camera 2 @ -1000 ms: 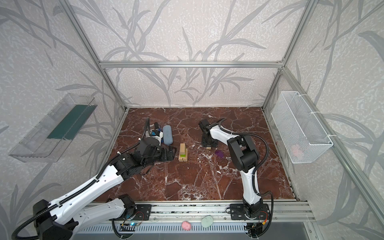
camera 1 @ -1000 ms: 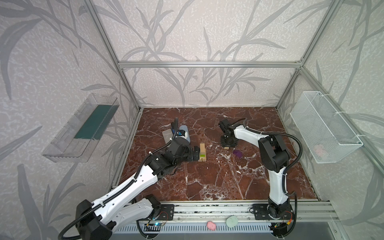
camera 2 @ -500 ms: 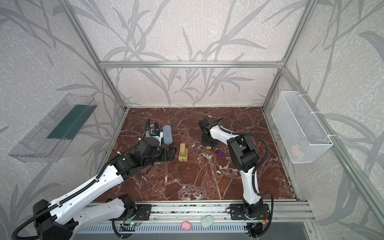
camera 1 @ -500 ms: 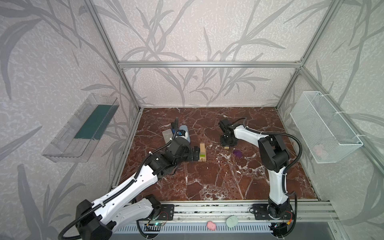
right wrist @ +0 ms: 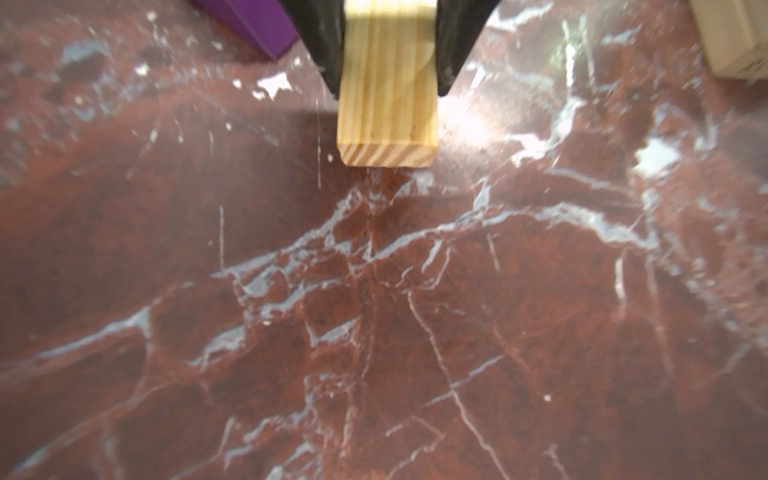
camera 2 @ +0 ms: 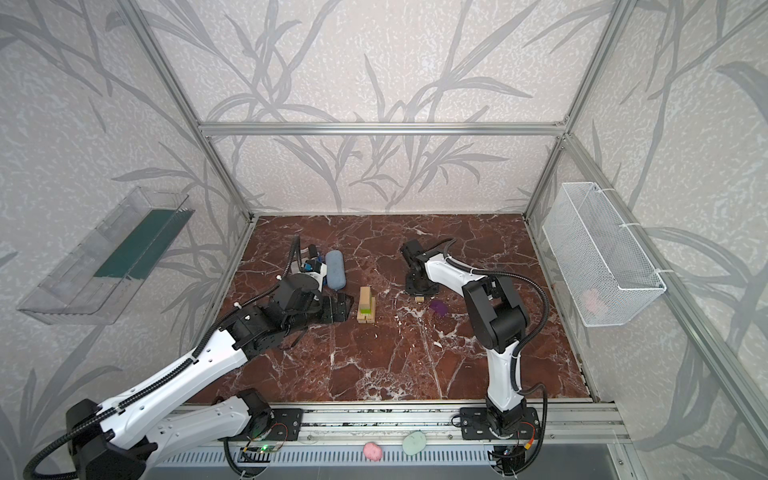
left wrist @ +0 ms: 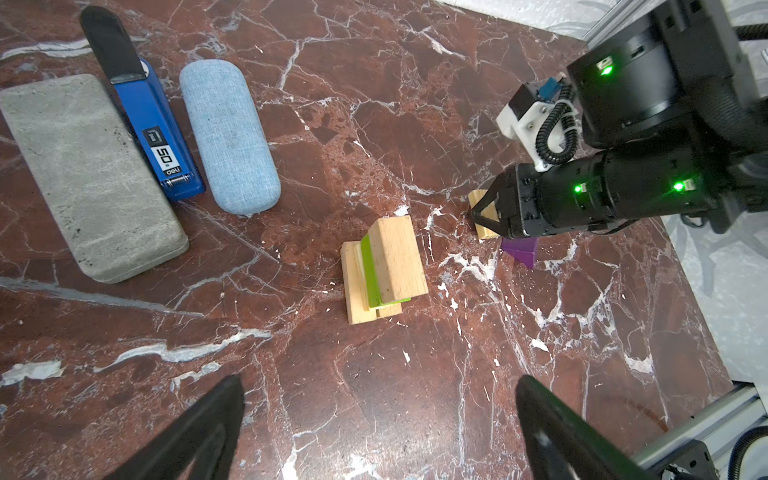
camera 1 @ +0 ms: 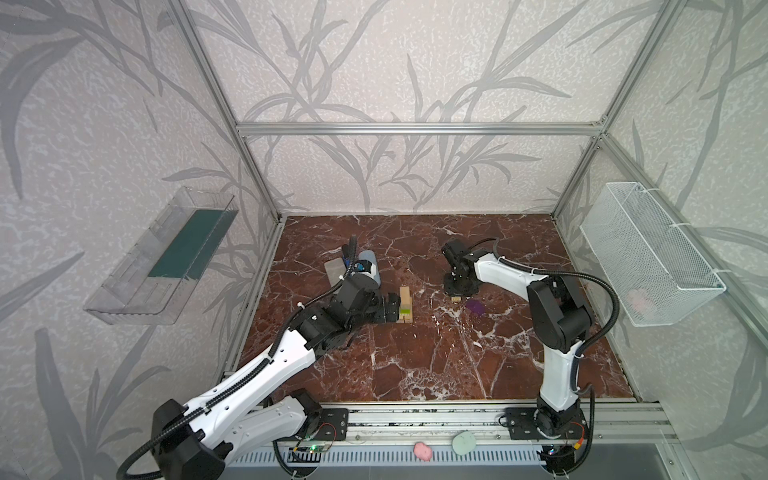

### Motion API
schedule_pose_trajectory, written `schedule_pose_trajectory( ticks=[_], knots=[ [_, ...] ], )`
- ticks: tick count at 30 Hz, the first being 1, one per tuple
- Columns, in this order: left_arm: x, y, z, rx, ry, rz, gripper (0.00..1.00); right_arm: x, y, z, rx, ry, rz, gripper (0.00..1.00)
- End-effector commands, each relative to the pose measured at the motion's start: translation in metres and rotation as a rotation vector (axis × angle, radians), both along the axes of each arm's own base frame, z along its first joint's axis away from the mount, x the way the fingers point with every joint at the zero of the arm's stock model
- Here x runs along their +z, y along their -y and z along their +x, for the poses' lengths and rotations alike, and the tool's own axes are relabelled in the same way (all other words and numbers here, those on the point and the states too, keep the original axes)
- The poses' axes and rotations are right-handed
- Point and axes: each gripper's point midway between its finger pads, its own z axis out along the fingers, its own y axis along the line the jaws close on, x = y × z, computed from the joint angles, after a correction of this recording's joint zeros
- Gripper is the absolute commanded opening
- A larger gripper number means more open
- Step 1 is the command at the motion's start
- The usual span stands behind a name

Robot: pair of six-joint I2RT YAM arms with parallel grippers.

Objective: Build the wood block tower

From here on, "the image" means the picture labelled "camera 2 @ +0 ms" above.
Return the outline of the purple block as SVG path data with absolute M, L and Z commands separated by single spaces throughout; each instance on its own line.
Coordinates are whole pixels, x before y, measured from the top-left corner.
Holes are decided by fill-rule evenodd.
M 449 313 L 449 308 L 446 303 L 444 303 L 442 300 L 439 299 L 433 299 L 429 303 L 429 308 L 434 312 L 434 314 L 439 317 L 443 318 Z

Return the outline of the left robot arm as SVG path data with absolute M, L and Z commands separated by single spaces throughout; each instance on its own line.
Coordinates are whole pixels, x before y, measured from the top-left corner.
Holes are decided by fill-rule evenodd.
M 309 274 L 283 277 L 236 305 L 201 342 L 163 370 L 101 403 L 84 400 L 67 413 L 67 446 L 78 479 L 139 479 L 162 460 L 213 440 L 258 437 L 275 424 L 267 401 L 246 389 L 208 408 L 175 409 L 213 381 L 275 349 L 292 333 L 346 321 L 353 297 L 326 294 Z

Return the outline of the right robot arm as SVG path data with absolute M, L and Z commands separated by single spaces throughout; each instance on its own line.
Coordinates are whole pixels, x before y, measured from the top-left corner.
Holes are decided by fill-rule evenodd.
M 454 259 L 448 253 L 453 243 L 452 239 L 444 241 L 443 250 L 424 248 L 417 240 L 404 243 L 400 252 L 408 265 L 405 289 L 413 297 L 429 297 L 444 286 L 463 298 L 473 334 L 488 357 L 488 422 L 502 432 L 521 421 L 526 409 L 520 356 L 531 339 L 526 333 L 530 316 L 514 282 L 534 288 L 545 311 L 549 310 L 548 299 L 525 276 L 475 268 Z

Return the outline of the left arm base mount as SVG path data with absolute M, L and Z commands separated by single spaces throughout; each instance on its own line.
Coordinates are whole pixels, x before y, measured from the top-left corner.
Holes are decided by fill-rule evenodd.
M 278 408 L 272 411 L 265 429 L 254 437 L 262 442 L 293 442 L 299 438 L 304 410 L 301 408 Z

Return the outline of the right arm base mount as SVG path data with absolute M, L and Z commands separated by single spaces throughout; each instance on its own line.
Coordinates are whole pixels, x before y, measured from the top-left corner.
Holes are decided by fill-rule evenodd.
M 506 412 L 487 407 L 461 408 L 458 426 L 463 440 L 530 442 L 540 436 L 537 410 L 524 405 Z

